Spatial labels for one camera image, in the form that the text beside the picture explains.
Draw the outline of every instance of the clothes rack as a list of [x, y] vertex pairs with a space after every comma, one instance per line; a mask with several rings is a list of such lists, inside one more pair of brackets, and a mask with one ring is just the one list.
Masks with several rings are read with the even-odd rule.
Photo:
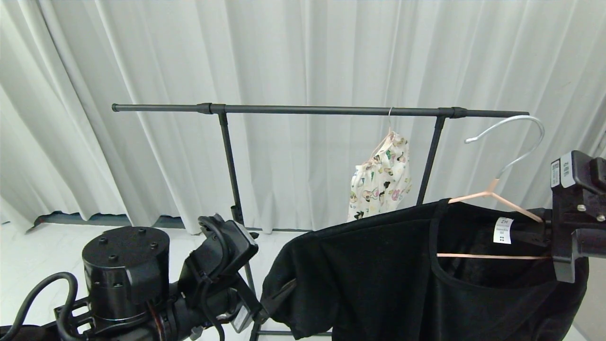
[[[231, 181], [231, 190], [233, 193], [234, 205], [231, 207], [233, 219], [244, 225], [242, 216], [242, 207], [240, 202], [240, 193], [238, 189], [238, 179], [236, 178], [236, 168], [231, 151], [231, 139], [227, 122], [228, 113], [272, 113], [272, 114], [304, 114], [304, 115], [366, 115], [366, 116], [387, 116], [391, 109], [391, 116], [419, 116], [435, 117], [436, 123], [433, 129], [431, 145], [425, 170], [421, 180], [421, 188], [417, 197], [416, 204], [422, 204], [425, 199], [425, 192], [429, 184], [431, 169], [438, 151], [438, 143], [442, 135], [442, 129], [447, 118], [464, 117], [492, 117], [508, 118], [517, 115], [529, 115], [528, 112], [517, 111], [499, 111], [499, 110], [467, 110], [461, 107], [441, 107], [436, 109], [421, 108], [398, 108], [398, 107], [322, 107], [322, 106], [247, 106], [247, 105], [229, 105], [217, 103], [201, 103], [193, 105], [164, 105], [164, 104], [112, 104], [114, 112], [138, 111], [138, 112], [199, 112], [207, 115], [217, 115], [221, 126], [225, 156], [227, 157], [227, 167]], [[250, 264], [244, 266], [248, 285], [253, 292], [255, 284]], [[255, 323], [250, 334], [250, 341], [258, 341], [261, 335], [284, 336], [292, 335], [288, 331], [262, 330], [261, 325]], [[318, 336], [331, 336], [331, 333], [321, 333]]]

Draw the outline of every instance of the floral garment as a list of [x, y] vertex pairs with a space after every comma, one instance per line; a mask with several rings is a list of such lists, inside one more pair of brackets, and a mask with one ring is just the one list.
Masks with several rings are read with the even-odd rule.
[[356, 166], [351, 178], [347, 221], [390, 212], [410, 192], [408, 141], [390, 132], [378, 152]]

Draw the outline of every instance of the curtain fold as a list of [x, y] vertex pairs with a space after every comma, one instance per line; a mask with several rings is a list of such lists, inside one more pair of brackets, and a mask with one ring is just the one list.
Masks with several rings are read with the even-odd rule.
[[[606, 7], [587, 1], [14, 1], [0, 4], [3, 219], [230, 217], [218, 120], [112, 103], [521, 110], [543, 143], [498, 191], [550, 204], [549, 164], [606, 147]], [[414, 205], [434, 119], [228, 114], [247, 226], [345, 221], [354, 166], [391, 127], [411, 145]], [[523, 121], [448, 120], [425, 201], [478, 192], [538, 137]], [[470, 203], [499, 207], [490, 199]]]

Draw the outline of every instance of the black t-shirt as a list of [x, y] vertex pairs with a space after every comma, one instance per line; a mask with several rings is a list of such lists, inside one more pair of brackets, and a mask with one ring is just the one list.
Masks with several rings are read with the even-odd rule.
[[586, 258], [575, 283], [557, 282], [550, 259], [437, 258], [548, 254], [493, 243], [499, 217], [512, 218], [512, 230], [532, 223], [446, 199], [309, 232], [282, 248], [262, 295], [297, 279], [272, 315], [295, 339], [331, 327], [338, 341], [563, 339], [587, 288]]

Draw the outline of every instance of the floor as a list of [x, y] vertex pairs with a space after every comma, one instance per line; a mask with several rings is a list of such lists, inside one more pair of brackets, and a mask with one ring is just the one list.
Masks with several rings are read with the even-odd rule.
[[[46, 276], [59, 272], [74, 273], [80, 284], [78, 298], [87, 295], [84, 286], [82, 267], [82, 248], [89, 240], [104, 230], [115, 227], [43, 224], [27, 234], [17, 232], [10, 223], [0, 228], [0, 292], [1, 311], [0, 325], [10, 325], [15, 318], [21, 302], [27, 293]], [[183, 260], [189, 252], [197, 248], [204, 240], [203, 236], [193, 236], [182, 229], [165, 229], [171, 239], [170, 245], [170, 281], [179, 278]], [[263, 278], [268, 273], [274, 258], [282, 246], [296, 237], [298, 232], [274, 232], [271, 235], [261, 234], [257, 239], [259, 253], [251, 260], [255, 287], [259, 291]], [[60, 281], [43, 290], [32, 304], [27, 318], [28, 324], [43, 325], [53, 320], [52, 309], [65, 302], [67, 284]], [[288, 330], [285, 325], [268, 321], [263, 329]], [[225, 328], [226, 340], [247, 341], [250, 327], [241, 334], [236, 334], [230, 326]], [[214, 329], [204, 331], [205, 341], [218, 340]], [[260, 341], [293, 340], [290, 336], [261, 336]], [[310, 337], [305, 340], [328, 341], [329, 337]], [[572, 328], [565, 341], [585, 341], [579, 332]]]

